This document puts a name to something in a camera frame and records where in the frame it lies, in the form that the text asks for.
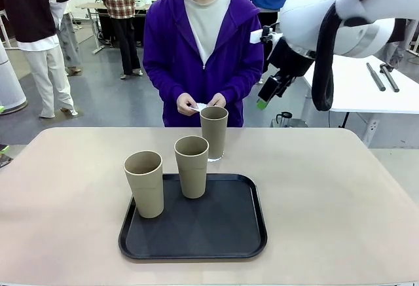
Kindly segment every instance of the gray floor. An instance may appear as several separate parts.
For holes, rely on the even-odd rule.
[[[39,132],[53,126],[163,126],[162,102],[148,77],[120,80],[119,49],[106,48],[93,55],[95,48],[93,39],[81,44],[83,76],[69,78],[75,105],[84,115],[57,124],[39,119],[41,98],[31,75],[28,75],[20,79],[29,101],[28,107],[18,113],[0,116],[0,141],[3,144],[28,144]],[[142,58],[142,49],[138,49],[138,54]],[[287,93],[289,99],[285,98],[283,103],[278,99],[267,110],[260,111],[256,108],[259,88],[255,86],[246,99],[246,126],[269,126],[270,119],[282,111],[280,109],[289,110],[291,106],[297,111],[302,109],[302,96],[294,93],[298,91],[297,86]],[[293,98],[299,98],[300,107],[295,107]]]
[[[92,28],[90,24],[83,24],[81,26],[75,26],[76,29],[76,40],[81,43],[91,36],[93,36]],[[10,40],[12,47],[17,47],[15,39]],[[28,62],[24,57],[24,53],[21,50],[8,50],[7,56],[9,57],[10,62],[12,63],[14,72],[20,80],[21,78],[27,76],[31,73]]]

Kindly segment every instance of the purple hoodie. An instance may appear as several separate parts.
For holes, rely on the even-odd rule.
[[[228,126],[243,126],[243,99],[260,79],[262,44],[250,44],[250,33],[261,28],[249,0],[231,0],[213,54],[203,65],[185,10],[184,0],[158,0],[147,13],[144,68],[164,102],[166,127],[200,126],[199,114],[179,114],[176,100],[189,93],[208,103],[222,93],[229,112]]]

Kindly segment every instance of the hand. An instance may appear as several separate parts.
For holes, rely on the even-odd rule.
[[[221,93],[216,93],[212,100],[208,103],[208,106],[218,106],[224,108],[227,105],[225,97]]]
[[[188,93],[183,93],[179,95],[177,98],[177,111],[185,116],[192,116],[193,114],[197,113],[197,111],[194,111],[191,109],[198,108],[198,105],[196,104],[195,100],[190,96]]]

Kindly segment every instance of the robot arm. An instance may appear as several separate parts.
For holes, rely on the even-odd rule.
[[[287,0],[280,16],[283,36],[269,34],[273,35],[274,42],[280,40],[269,59],[279,71],[261,90],[259,108],[266,107],[275,95],[281,97],[295,77],[303,76],[316,61],[313,98],[317,97],[323,103],[316,104],[315,99],[314,103],[319,110],[329,110],[333,101],[333,54],[364,58],[378,52],[393,32],[394,18],[419,18],[419,3],[410,2]]]

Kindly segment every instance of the beige cup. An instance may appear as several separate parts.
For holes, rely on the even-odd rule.
[[[146,219],[159,216],[164,209],[162,157],[138,152],[125,160],[124,169],[139,214]]]
[[[189,199],[204,195],[207,182],[208,142],[203,137],[183,137],[175,143],[182,193]]]
[[[201,111],[202,137],[209,143],[208,158],[219,160],[224,154],[228,111],[222,107],[206,107]]]

